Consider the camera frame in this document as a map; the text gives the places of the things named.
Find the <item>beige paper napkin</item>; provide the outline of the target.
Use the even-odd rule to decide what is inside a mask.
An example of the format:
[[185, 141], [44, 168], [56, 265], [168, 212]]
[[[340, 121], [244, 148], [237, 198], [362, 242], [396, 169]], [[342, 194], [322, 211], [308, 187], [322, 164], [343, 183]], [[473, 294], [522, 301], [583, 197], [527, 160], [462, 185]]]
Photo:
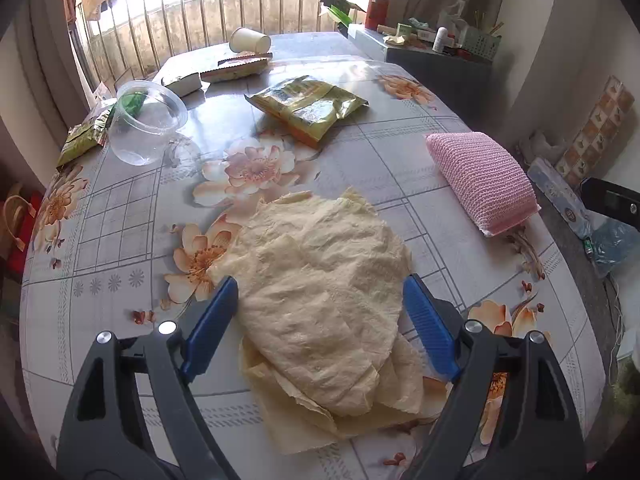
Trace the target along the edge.
[[448, 387], [401, 333], [411, 255], [356, 191], [260, 202], [214, 280], [238, 283], [240, 367], [284, 454], [414, 420], [435, 420]]

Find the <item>blue white tissue pack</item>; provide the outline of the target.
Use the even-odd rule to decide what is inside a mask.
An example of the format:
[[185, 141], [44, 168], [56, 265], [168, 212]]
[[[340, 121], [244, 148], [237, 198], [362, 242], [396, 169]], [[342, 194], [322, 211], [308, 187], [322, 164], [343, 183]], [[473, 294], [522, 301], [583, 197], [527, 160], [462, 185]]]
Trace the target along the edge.
[[591, 223], [582, 200], [547, 159], [536, 157], [529, 165], [527, 175], [578, 238], [584, 240], [592, 235]]

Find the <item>pink knitted sponge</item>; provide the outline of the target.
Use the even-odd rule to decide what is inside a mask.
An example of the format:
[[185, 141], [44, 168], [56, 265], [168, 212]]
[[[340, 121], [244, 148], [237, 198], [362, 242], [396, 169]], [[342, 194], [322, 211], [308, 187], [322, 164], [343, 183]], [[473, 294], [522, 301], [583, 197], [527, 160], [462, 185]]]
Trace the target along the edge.
[[487, 134], [432, 133], [425, 143], [460, 205], [485, 236], [509, 231], [539, 211], [521, 166]]

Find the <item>floral plastic tablecloth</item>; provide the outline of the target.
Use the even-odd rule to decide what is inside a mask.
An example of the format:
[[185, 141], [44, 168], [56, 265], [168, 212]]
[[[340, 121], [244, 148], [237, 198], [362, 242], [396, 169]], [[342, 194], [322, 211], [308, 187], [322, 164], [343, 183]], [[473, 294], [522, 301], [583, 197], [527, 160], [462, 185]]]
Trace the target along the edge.
[[[438, 99], [398, 99], [382, 85], [400, 68], [348, 54], [344, 41], [280, 38], [262, 76], [231, 81], [192, 100], [180, 139], [145, 166], [95, 148], [52, 177], [23, 276], [21, 358], [26, 394], [44, 452], [55, 458], [66, 403], [101, 330], [146, 334], [137, 310], [189, 321], [198, 310], [183, 263], [203, 236], [241, 227], [235, 247], [284, 257], [313, 278], [321, 260], [347, 268], [356, 230], [329, 219], [354, 190], [411, 255], [432, 294], [466, 311], [490, 300], [527, 308], [546, 333], [570, 387], [582, 430], [596, 420], [605, 372], [572, 258], [539, 216], [525, 234], [544, 272], [526, 270], [503, 236], [480, 232], [427, 151], [434, 132], [465, 124]], [[334, 126], [322, 148], [297, 143], [285, 125], [248, 102], [302, 75], [356, 93], [362, 110]], [[534, 300], [526, 301], [532, 285]]]

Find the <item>dark side cabinet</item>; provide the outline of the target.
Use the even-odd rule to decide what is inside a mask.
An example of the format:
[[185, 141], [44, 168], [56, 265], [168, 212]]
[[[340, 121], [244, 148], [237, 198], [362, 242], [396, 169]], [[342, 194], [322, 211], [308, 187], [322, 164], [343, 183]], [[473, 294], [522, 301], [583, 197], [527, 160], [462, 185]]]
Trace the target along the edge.
[[370, 58], [402, 67], [433, 91], [469, 126], [480, 123], [487, 96], [491, 65], [432, 49], [388, 46], [379, 32], [352, 24], [348, 39]]

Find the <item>green plastic storage basket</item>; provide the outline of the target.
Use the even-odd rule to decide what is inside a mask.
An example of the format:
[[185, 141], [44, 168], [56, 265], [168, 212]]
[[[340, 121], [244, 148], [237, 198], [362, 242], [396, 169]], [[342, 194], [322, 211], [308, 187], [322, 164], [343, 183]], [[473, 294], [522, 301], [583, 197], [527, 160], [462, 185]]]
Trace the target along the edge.
[[494, 36], [482, 30], [466, 25], [459, 36], [459, 47], [472, 55], [492, 62], [498, 52], [500, 36]]

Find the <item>red shopping bag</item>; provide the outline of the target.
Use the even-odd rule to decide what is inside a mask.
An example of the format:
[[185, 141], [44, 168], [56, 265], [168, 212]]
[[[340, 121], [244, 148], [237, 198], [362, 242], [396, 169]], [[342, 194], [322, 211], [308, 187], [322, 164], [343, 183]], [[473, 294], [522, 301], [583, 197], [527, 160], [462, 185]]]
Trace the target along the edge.
[[23, 278], [41, 204], [42, 194], [25, 190], [22, 182], [12, 184], [1, 201], [1, 271], [16, 282]]

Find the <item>clear plastic bowl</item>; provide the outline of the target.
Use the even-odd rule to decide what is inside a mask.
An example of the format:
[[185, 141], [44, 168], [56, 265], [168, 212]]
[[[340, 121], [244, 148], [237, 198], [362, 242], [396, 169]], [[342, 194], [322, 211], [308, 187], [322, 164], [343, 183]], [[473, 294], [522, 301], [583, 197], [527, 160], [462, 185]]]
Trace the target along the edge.
[[108, 144], [122, 162], [148, 166], [162, 158], [187, 119], [186, 106], [174, 92], [152, 81], [132, 80], [117, 91]]

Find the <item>green snack wrapper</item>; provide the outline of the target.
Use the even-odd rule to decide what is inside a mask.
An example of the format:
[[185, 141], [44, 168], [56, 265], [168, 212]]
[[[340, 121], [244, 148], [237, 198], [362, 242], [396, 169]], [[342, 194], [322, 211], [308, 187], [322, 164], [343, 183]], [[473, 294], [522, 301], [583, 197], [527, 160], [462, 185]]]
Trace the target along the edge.
[[68, 135], [63, 144], [56, 169], [62, 170], [71, 162], [83, 154], [97, 148], [102, 148], [107, 139], [107, 130], [110, 128], [114, 115], [114, 104], [100, 108], [84, 122], [68, 130]]

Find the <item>yellow green snack bag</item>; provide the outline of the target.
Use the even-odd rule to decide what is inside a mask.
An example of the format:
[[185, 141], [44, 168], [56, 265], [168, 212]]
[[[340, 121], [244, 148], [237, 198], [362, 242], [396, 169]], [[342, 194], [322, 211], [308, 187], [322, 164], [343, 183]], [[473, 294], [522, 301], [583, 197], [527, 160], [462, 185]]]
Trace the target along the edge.
[[282, 80], [245, 99], [284, 122], [292, 136], [310, 148], [320, 148], [336, 122], [369, 105], [350, 91], [308, 75]]

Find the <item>small white carton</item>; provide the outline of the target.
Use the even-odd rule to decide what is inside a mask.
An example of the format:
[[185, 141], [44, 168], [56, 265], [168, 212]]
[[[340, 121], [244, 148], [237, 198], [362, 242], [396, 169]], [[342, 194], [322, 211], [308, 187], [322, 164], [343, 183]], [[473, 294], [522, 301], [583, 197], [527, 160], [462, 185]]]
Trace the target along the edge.
[[200, 91], [202, 88], [202, 80], [199, 73], [182, 76], [165, 76], [160, 80], [160, 84], [172, 93], [175, 93], [180, 99], [193, 92]]

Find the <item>flat snack box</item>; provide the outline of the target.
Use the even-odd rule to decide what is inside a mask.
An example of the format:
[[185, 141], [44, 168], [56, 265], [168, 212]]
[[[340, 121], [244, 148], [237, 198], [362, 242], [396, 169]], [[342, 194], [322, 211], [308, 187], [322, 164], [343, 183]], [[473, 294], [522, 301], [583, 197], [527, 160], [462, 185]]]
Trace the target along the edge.
[[200, 73], [201, 80], [216, 84], [216, 82], [238, 80], [245, 77], [259, 75], [264, 72], [270, 64], [272, 53], [264, 54], [244, 54], [234, 58], [224, 58], [210, 70]]

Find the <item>white paper cup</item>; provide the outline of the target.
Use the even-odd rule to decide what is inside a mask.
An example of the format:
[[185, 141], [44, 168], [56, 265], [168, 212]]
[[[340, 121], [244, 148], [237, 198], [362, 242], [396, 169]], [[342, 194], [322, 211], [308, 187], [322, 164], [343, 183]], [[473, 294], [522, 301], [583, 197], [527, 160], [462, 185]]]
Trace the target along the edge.
[[239, 27], [229, 38], [229, 49], [234, 53], [254, 52], [265, 54], [271, 48], [271, 38], [257, 30]]

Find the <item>red thermos bottle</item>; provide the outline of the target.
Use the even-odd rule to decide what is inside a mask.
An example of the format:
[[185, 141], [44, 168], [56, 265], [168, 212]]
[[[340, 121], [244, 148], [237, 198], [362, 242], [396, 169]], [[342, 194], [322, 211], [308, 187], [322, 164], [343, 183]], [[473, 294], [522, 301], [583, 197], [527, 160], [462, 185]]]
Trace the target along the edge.
[[377, 30], [378, 25], [384, 25], [390, 0], [369, 0], [364, 27]]

